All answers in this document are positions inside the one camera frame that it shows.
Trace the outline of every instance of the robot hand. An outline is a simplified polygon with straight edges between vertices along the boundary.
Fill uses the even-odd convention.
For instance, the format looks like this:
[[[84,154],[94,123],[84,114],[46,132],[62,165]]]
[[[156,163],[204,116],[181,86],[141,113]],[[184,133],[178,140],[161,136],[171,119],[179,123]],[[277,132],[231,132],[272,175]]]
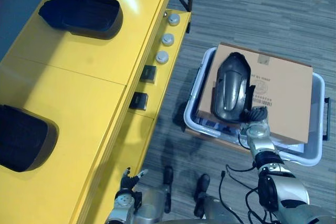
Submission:
[[[134,177],[129,177],[130,172],[131,168],[128,167],[122,175],[120,190],[115,195],[114,208],[109,214],[106,224],[131,223],[133,214],[141,206],[141,192],[133,191],[132,189],[140,178],[148,173],[148,170],[143,170]]]
[[[131,168],[128,167],[123,173],[123,176],[120,182],[120,190],[123,190],[123,189],[132,190],[133,187],[140,180],[140,178],[148,173],[148,170],[147,169],[142,170],[139,174],[135,175],[134,177],[128,176],[130,172],[131,172]]]

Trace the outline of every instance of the round knob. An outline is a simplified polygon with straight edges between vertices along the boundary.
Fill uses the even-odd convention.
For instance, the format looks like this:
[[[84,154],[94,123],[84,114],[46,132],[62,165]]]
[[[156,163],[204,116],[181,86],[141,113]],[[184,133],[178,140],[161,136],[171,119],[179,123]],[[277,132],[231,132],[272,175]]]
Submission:
[[[168,18],[168,23],[171,26],[177,26],[180,23],[180,16],[179,14],[173,13]]]
[[[174,35],[164,34],[163,37],[162,37],[162,43],[165,46],[171,46],[172,44],[174,44]]]
[[[160,64],[165,64],[168,59],[169,59],[169,55],[166,51],[159,51],[157,54],[156,54],[156,57],[155,57],[156,61]]]

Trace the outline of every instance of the gray carpet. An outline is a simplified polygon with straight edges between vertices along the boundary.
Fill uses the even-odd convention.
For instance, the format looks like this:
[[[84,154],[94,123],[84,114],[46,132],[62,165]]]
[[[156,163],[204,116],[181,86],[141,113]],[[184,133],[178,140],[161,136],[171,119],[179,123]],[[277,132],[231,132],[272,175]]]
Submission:
[[[169,7],[181,9],[177,0],[171,0]],[[208,193],[218,196],[220,172],[225,164],[247,168],[252,163],[250,155],[202,141],[181,129],[185,102],[204,52],[223,41],[308,63],[324,78],[325,97],[331,98],[334,108],[335,31],[335,0],[194,0],[191,32],[185,36],[143,164],[150,173],[139,185],[141,189],[159,185],[163,166],[173,166],[172,212],[164,216],[165,220],[194,218],[192,193],[202,173],[211,176]],[[332,109],[330,140],[323,143],[323,157],[318,165],[304,167],[288,163],[307,187],[311,203],[333,214],[335,123],[335,109]],[[255,171],[236,177],[249,186],[257,185]],[[226,178],[222,192],[225,201],[247,222],[244,202],[247,189]],[[259,213],[263,212],[256,195],[251,196],[251,205]]]

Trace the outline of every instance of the black switch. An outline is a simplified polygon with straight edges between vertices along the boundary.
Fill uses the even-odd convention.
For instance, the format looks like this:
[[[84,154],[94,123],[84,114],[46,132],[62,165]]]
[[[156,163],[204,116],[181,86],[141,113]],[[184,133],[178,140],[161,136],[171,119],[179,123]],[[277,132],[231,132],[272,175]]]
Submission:
[[[147,100],[148,100],[148,94],[141,92],[134,92],[129,108],[134,110],[146,110]]]

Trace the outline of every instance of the cardboard box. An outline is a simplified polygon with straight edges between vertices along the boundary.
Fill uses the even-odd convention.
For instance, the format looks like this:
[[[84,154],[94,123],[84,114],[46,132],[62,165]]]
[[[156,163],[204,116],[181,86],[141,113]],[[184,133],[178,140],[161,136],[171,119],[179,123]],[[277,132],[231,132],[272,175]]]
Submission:
[[[221,122],[211,113],[212,92],[218,67],[232,52],[243,54],[251,67],[250,84],[256,85],[253,106],[267,106],[271,136],[285,144],[307,143],[312,67],[263,52],[219,44],[203,88],[197,116]]]

